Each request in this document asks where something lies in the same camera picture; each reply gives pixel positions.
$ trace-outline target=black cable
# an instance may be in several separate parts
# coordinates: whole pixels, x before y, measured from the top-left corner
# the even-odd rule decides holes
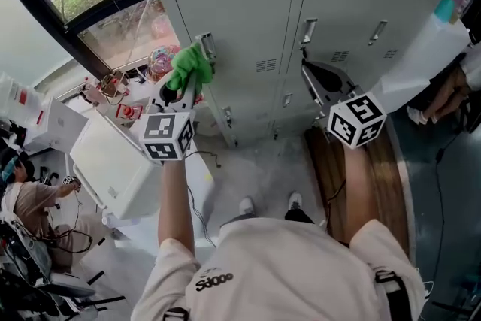
[[[214,242],[212,242],[212,240],[209,237],[209,232],[207,231],[207,224],[206,224],[202,214],[195,208],[194,195],[192,194],[192,190],[190,189],[189,185],[187,185],[187,189],[189,190],[190,198],[192,199],[192,210],[194,211],[194,214],[197,216],[197,218],[200,219],[200,221],[202,223],[202,228],[203,228],[203,231],[204,231],[204,237],[207,240],[207,242],[209,242],[214,248],[217,249],[217,246],[215,245]]]
[[[441,205],[441,235],[440,235],[440,243],[439,243],[439,248],[437,250],[437,257],[436,257],[436,265],[434,266],[434,274],[433,274],[433,282],[436,281],[436,276],[437,276],[437,269],[439,267],[439,261],[441,258],[441,250],[443,249],[443,239],[444,239],[444,201],[443,201],[443,191],[441,190],[441,184],[439,180],[439,170],[438,166],[443,160],[444,153],[446,150],[451,146],[456,138],[462,133],[460,130],[459,132],[455,133],[455,136],[448,142],[448,144],[445,147],[441,147],[436,154],[436,165],[434,166],[434,173],[436,175],[436,185],[437,185],[437,192],[439,193],[439,202]]]
[[[73,233],[73,232],[78,233],[78,234],[85,235],[85,236],[88,237],[88,239],[89,239],[89,246],[86,247],[85,249],[82,249],[82,250],[73,251],[73,250],[64,249],[63,247],[60,247],[60,246],[58,246],[58,245],[50,246],[51,248],[60,249],[60,250],[63,250],[63,251],[65,251],[65,252],[71,253],[71,254],[84,253],[84,252],[86,252],[87,250],[89,250],[90,247],[92,246],[93,238],[92,238],[91,235],[88,235],[87,233],[83,233],[83,232],[80,232],[80,231],[76,230],[78,218],[79,218],[79,216],[80,216],[80,206],[82,205],[82,203],[81,203],[80,200],[78,199],[77,192],[75,192],[75,198],[77,199],[77,217],[75,218],[74,227],[71,228],[71,229],[69,229],[69,230],[65,230],[63,233],[60,233],[59,235],[56,235],[55,237],[37,237],[37,236],[35,236],[35,235],[30,235],[29,230],[28,230],[22,223],[18,223],[17,221],[15,221],[15,223],[16,223],[17,225],[21,226],[21,227],[26,231],[26,234],[28,235],[28,237],[31,238],[33,241],[44,242],[44,243],[46,243],[46,244],[51,244],[52,241],[58,241],[60,238],[66,238],[66,237],[68,237],[68,236],[69,236],[71,233]]]
[[[328,200],[327,200],[327,202],[326,202],[327,205],[328,205],[328,216],[327,216],[327,218],[326,218],[326,220],[325,220],[325,228],[326,228],[326,229],[328,228],[328,226],[329,226],[329,220],[331,219],[331,201],[332,201],[333,199],[335,199],[335,198],[339,195],[339,193],[342,191],[342,189],[345,187],[345,185],[346,185],[346,179],[344,178],[342,184],[337,188],[337,190],[336,190],[336,192],[334,193],[334,195],[333,195],[332,197],[328,198]]]
[[[186,159],[189,158],[190,156],[193,156],[194,154],[208,154],[210,156],[213,156],[214,157],[214,162],[216,163],[216,167],[217,168],[221,168],[222,165],[220,163],[217,162],[217,158],[219,158],[219,155],[218,154],[215,154],[215,153],[212,153],[211,151],[203,151],[203,150],[197,150],[197,151],[194,151],[193,153],[190,153],[188,156],[186,156]]]

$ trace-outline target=locker vent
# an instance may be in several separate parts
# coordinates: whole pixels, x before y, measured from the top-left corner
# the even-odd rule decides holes
[[[270,59],[268,60],[268,66],[267,66],[267,70],[268,71],[273,71],[276,69],[276,59]]]
[[[264,71],[265,71],[265,60],[256,62],[256,72],[264,72]]]
[[[276,59],[269,59],[269,60],[259,60],[256,62],[256,72],[264,72],[264,71],[273,71],[276,69],[277,60]]]
[[[384,59],[392,59],[398,51],[398,49],[387,50],[387,52],[384,54]]]
[[[349,51],[336,51],[332,56],[331,62],[344,62],[349,55]]]

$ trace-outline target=white t-shirt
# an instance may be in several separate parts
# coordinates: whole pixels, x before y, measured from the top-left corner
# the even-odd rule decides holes
[[[374,284],[377,268],[403,280],[418,319],[421,277],[376,220],[349,249],[310,223],[241,220],[221,228],[219,246],[202,267],[180,242],[162,242],[132,320],[162,320],[173,307],[189,311],[193,321],[385,320],[389,303]]]
[[[466,51],[466,57],[461,61],[461,69],[466,75],[466,83],[473,91],[481,89],[481,44]]]

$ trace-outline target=chair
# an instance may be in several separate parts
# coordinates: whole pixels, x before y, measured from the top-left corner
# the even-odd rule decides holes
[[[45,303],[45,309],[48,309],[46,312],[51,316],[61,314],[71,319],[85,310],[107,310],[106,307],[97,305],[126,299],[124,296],[97,301],[91,299],[95,290],[90,285],[104,275],[103,271],[88,282],[72,274],[52,272],[47,246],[44,242],[36,241],[14,213],[0,212],[0,240],[7,256],[2,261],[2,270],[25,281],[31,288],[31,294]]]

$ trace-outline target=green cloth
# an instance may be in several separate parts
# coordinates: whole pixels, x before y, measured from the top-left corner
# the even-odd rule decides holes
[[[167,88],[172,91],[184,89],[191,71],[195,71],[197,74],[195,82],[196,92],[202,91],[202,84],[212,81],[212,66],[202,55],[201,45],[198,42],[179,51],[172,59],[172,67],[174,68],[174,73],[167,82]]]

